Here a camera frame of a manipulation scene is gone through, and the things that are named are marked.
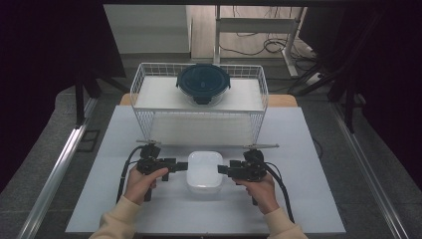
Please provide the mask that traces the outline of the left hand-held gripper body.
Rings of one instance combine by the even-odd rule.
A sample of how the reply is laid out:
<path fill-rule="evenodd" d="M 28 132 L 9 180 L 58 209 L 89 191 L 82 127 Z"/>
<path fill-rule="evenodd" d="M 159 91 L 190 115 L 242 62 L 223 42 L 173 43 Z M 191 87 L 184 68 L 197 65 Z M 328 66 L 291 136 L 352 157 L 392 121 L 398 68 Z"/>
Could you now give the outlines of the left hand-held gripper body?
<path fill-rule="evenodd" d="M 165 167 L 164 161 L 158 156 L 160 148 L 154 143 L 149 143 L 141 148 L 140 160 L 137 162 L 136 170 L 141 174 L 150 175 Z"/>

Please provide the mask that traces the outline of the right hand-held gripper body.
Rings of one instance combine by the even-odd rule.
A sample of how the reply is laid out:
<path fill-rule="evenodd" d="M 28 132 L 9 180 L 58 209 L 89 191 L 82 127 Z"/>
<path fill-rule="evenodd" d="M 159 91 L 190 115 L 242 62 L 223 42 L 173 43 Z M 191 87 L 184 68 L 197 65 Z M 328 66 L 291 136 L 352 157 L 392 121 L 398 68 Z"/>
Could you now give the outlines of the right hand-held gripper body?
<path fill-rule="evenodd" d="M 244 160 L 231 160 L 230 167 L 236 170 L 236 176 L 231 177 L 234 179 L 247 180 L 251 182 L 261 181 L 267 174 L 270 174 L 276 183 L 279 176 L 275 171 L 264 161 L 263 153 L 258 149 L 249 149 L 243 153 Z M 257 201 L 253 198 L 253 204 L 258 205 Z"/>

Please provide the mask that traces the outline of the white rectangular lidded container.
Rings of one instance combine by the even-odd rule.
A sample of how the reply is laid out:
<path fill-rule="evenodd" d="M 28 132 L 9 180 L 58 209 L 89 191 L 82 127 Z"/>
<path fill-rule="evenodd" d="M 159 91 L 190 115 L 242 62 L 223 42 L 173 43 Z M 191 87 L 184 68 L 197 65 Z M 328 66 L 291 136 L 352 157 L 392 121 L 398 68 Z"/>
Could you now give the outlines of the white rectangular lidded container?
<path fill-rule="evenodd" d="M 223 175 L 218 166 L 223 157 L 217 151 L 193 151 L 188 156 L 186 182 L 194 194 L 216 194 L 221 190 Z"/>

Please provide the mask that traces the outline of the white wire shelf rack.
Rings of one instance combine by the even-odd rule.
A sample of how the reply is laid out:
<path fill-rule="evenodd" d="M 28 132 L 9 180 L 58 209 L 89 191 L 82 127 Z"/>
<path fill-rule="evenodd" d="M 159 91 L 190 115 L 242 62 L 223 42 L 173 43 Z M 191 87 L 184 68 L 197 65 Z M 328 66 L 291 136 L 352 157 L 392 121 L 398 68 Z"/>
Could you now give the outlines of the white wire shelf rack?
<path fill-rule="evenodd" d="M 257 142 L 269 95 L 262 67 L 221 65 L 230 86 L 207 105 L 181 90 L 187 64 L 142 63 L 130 103 L 144 140 L 164 145 L 244 146 Z"/>

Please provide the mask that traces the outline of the round dark blue lidded container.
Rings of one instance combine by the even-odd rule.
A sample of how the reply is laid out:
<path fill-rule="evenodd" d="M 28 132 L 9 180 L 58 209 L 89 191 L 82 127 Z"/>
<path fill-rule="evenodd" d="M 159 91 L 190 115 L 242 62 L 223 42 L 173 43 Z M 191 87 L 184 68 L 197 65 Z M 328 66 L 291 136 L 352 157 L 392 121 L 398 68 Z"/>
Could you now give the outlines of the round dark blue lidded container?
<path fill-rule="evenodd" d="M 196 64 L 178 74 L 176 87 L 196 105 L 209 106 L 231 88 L 231 81 L 230 76 L 218 66 Z"/>

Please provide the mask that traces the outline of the person's left hand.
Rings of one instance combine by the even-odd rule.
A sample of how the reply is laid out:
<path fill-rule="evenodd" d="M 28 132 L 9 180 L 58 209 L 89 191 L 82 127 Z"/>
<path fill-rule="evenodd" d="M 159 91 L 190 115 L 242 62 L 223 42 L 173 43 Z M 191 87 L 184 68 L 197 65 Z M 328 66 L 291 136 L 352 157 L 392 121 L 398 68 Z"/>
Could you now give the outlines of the person's left hand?
<path fill-rule="evenodd" d="M 156 187 L 156 179 L 165 175 L 167 172 L 168 169 L 164 167 L 145 175 L 140 173 L 134 166 L 129 172 L 123 196 L 129 201 L 141 205 L 146 192 Z"/>

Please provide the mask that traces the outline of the person's right hand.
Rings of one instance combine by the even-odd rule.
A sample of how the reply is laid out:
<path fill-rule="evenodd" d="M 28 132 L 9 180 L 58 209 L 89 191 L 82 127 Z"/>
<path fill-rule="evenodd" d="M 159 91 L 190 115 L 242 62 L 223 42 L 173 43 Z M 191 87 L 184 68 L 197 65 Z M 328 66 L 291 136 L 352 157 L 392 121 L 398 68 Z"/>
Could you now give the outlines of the person's right hand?
<path fill-rule="evenodd" d="M 276 198 L 275 182 L 270 174 L 267 174 L 261 181 L 258 182 L 241 179 L 237 180 L 246 187 L 248 194 L 257 201 L 259 210 L 264 215 L 280 208 Z"/>

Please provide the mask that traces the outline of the tan wooden table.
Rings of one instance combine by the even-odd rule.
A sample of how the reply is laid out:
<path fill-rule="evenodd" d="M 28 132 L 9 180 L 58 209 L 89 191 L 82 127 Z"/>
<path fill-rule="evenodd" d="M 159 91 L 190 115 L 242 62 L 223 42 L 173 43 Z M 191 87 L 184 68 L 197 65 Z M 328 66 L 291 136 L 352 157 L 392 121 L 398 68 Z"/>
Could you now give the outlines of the tan wooden table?
<path fill-rule="evenodd" d="M 130 94 L 123 95 L 119 104 L 121 106 L 129 106 Z M 291 95 L 269 95 L 268 106 L 270 108 L 296 108 L 298 103 L 296 98 Z"/>

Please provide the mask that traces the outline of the white power strip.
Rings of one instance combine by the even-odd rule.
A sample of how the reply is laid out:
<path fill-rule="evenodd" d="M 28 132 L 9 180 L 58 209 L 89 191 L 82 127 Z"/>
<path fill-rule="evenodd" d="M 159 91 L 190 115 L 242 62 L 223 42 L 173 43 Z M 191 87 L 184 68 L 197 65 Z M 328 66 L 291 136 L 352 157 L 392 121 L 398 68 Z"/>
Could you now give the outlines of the white power strip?
<path fill-rule="evenodd" d="M 318 82 L 319 80 L 321 80 L 323 78 L 323 74 L 322 73 L 315 73 L 314 75 L 312 75 L 307 81 L 306 84 L 308 86 L 313 85 L 314 83 Z"/>

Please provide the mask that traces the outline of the white cabinet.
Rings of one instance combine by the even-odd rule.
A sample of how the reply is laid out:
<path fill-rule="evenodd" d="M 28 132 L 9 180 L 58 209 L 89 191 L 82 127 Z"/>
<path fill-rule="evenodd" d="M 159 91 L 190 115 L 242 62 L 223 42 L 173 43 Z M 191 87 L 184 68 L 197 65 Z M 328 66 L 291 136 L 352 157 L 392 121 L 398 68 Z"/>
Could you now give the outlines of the white cabinet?
<path fill-rule="evenodd" d="M 104 4 L 104 8 L 121 54 L 191 52 L 189 6 Z"/>

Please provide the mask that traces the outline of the dark curtain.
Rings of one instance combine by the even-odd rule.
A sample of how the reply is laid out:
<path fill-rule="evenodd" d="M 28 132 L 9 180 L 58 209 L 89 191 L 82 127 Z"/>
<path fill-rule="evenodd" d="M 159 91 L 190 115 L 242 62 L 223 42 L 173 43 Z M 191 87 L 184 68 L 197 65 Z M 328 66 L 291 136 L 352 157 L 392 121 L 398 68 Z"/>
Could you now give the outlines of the dark curtain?
<path fill-rule="evenodd" d="M 56 95 L 124 77 L 105 0 L 0 0 L 0 192 L 37 141 Z"/>
<path fill-rule="evenodd" d="M 334 81 L 335 101 L 354 81 L 365 99 L 363 114 L 422 190 L 422 0 L 379 0 L 377 7 L 310 7 L 300 39 L 322 65 L 345 62 L 370 16 L 381 18 L 363 45 L 352 72 Z"/>

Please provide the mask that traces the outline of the black square floor bracket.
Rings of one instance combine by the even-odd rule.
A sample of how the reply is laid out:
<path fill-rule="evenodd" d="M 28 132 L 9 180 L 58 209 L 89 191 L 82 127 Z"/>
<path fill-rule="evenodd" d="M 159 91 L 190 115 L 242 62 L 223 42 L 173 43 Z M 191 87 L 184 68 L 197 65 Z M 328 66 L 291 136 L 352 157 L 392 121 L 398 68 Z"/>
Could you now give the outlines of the black square floor bracket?
<path fill-rule="evenodd" d="M 99 129 L 86 130 L 77 147 L 77 152 L 93 152 L 100 136 Z"/>

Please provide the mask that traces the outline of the black stand post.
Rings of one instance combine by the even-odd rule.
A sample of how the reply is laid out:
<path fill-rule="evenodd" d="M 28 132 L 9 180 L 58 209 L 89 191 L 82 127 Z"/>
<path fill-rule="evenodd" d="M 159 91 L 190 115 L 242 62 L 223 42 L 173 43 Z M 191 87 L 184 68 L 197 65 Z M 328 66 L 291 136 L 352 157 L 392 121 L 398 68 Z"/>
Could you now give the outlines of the black stand post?
<path fill-rule="evenodd" d="M 84 91 L 87 91 L 92 99 L 97 99 L 101 95 L 101 89 L 93 71 L 79 70 L 75 76 L 76 128 L 81 127 L 85 121 Z"/>
<path fill-rule="evenodd" d="M 354 95 L 355 95 L 355 76 L 351 75 L 346 85 L 345 108 L 344 108 L 344 123 L 350 133 L 354 133 L 354 129 L 353 129 Z"/>

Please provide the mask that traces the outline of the aluminium rail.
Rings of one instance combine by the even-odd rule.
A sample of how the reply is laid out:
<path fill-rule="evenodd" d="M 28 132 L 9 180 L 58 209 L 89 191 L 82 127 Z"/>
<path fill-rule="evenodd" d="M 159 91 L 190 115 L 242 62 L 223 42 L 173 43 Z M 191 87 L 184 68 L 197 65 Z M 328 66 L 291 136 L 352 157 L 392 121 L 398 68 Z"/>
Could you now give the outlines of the aluminium rail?
<path fill-rule="evenodd" d="M 23 224 L 16 239 L 34 239 L 48 209 L 58 191 L 58 188 L 66 174 L 66 171 L 72 161 L 76 152 L 78 144 L 80 143 L 88 123 L 92 118 L 92 114 L 96 105 L 97 99 L 89 98 L 86 105 L 83 107 L 83 122 L 80 126 L 75 127 L 69 135 L 65 146 L 63 147 L 56 163 L 47 178 L 34 206 L 32 207 L 25 223 Z"/>
<path fill-rule="evenodd" d="M 330 107 L 392 236 L 394 239 L 410 239 L 397 210 L 372 169 L 356 136 L 344 122 L 341 107 L 338 104 L 331 104 Z"/>

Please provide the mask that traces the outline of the white metal desk frame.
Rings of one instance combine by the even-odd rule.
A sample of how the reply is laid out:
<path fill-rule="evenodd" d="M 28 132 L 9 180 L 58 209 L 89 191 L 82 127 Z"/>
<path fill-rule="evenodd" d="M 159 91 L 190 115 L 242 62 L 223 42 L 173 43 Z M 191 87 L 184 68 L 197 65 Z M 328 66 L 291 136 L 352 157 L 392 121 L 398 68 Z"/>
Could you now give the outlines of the white metal desk frame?
<path fill-rule="evenodd" d="M 220 36 L 222 33 L 246 34 L 284 34 L 287 36 L 286 45 L 282 48 L 282 56 L 292 78 L 299 76 L 292 58 L 292 48 L 301 24 L 305 8 L 298 7 L 291 18 L 242 18 L 221 17 L 221 6 L 215 6 L 215 43 L 213 61 L 220 63 Z"/>

